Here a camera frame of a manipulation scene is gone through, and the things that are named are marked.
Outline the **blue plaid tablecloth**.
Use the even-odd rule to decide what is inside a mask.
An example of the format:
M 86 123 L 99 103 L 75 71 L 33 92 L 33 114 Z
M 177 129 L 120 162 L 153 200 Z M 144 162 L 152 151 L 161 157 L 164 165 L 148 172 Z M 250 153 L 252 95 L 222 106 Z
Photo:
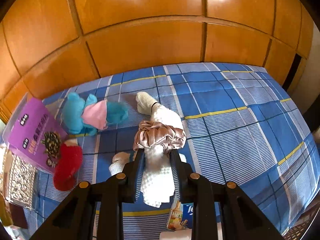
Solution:
M 58 121 L 67 97 L 121 102 L 128 118 L 105 131 L 76 136 L 82 147 L 77 182 L 100 183 L 119 152 L 133 155 L 136 95 L 147 92 L 176 112 L 186 133 L 181 153 L 194 172 L 213 183 L 232 181 L 285 239 L 319 193 L 319 146 L 295 102 L 262 67 L 185 63 L 133 70 L 69 86 L 44 98 Z

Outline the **white towel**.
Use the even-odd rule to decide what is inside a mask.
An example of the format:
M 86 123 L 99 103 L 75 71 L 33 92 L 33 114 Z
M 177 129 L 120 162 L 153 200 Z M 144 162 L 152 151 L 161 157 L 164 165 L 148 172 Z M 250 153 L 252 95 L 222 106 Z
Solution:
M 153 106 L 150 120 L 144 121 L 161 122 L 164 125 L 183 129 L 179 115 L 160 103 Z M 143 150 L 145 164 L 140 188 L 143 202 L 146 205 L 159 208 L 161 204 L 170 202 L 170 197 L 175 192 L 169 153 L 165 154 L 160 145 Z

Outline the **white sock with black band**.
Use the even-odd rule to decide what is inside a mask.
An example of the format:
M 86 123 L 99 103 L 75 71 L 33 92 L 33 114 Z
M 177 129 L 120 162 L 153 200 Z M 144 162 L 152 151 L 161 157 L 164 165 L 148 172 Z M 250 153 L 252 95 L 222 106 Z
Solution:
M 136 94 L 136 102 L 137 102 L 137 111 L 140 114 L 144 115 L 152 115 L 152 108 L 158 102 L 150 96 L 147 92 L 138 92 Z

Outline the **purple tissue box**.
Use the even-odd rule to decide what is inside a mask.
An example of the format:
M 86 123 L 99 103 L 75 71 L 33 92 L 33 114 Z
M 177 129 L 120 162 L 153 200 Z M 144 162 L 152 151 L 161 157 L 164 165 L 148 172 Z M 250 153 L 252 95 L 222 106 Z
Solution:
M 2 138 L 11 152 L 53 174 L 67 133 L 37 98 L 25 94 L 10 117 Z

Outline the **turquoise plush toy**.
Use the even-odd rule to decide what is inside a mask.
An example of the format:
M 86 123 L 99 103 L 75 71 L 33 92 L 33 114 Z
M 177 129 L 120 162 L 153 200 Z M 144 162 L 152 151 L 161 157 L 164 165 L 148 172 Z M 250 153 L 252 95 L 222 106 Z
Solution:
M 68 94 L 62 108 L 62 121 L 69 134 L 80 134 L 88 129 L 89 135 L 95 135 L 110 125 L 117 125 L 128 117 L 128 108 L 119 102 L 98 100 L 93 94 L 83 99 L 79 94 Z

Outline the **red plush heart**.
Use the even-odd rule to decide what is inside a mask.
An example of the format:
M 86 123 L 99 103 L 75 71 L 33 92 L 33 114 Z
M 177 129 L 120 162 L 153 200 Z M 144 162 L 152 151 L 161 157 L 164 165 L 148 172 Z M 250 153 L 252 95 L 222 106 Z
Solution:
M 76 184 L 75 174 L 82 164 L 82 148 L 78 145 L 62 144 L 60 159 L 53 176 L 54 187 L 59 191 L 69 191 Z

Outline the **wooden wardrobe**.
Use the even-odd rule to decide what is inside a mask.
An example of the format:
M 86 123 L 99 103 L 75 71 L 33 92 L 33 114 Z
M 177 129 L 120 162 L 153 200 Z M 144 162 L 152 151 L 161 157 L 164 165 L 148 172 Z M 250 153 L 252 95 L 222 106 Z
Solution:
M 283 85 L 312 36 L 300 0 L 12 0 L 1 16 L 1 119 L 25 94 L 164 64 L 252 64 Z

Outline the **pink satin scrunchie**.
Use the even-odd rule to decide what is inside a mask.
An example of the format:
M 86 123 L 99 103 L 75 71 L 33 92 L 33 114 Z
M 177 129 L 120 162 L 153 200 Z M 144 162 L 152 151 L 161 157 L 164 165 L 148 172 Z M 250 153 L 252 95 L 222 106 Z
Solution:
M 141 121 L 133 142 L 133 150 L 162 146 L 164 153 L 183 148 L 186 135 L 183 129 L 161 122 Z

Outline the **ornate metal tissue box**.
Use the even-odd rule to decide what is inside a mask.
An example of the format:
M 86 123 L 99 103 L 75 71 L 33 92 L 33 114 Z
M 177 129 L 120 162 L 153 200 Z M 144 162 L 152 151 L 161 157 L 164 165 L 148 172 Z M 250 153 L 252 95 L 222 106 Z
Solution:
M 1 144 L 1 193 L 5 200 L 32 209 L 36 168 Z

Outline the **blue tissue packet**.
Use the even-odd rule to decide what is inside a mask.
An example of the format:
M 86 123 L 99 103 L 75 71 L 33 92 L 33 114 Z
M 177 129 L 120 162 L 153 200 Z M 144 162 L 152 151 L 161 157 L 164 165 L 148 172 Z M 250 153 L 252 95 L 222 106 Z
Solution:
M 193 204 L 183 204 L 178 198 L 174 198 L 172 203 L 169 218 L 167 222 L 167 229 L 171 231 L 178 231 L 184 229 L 192 229 L 193 227 Z

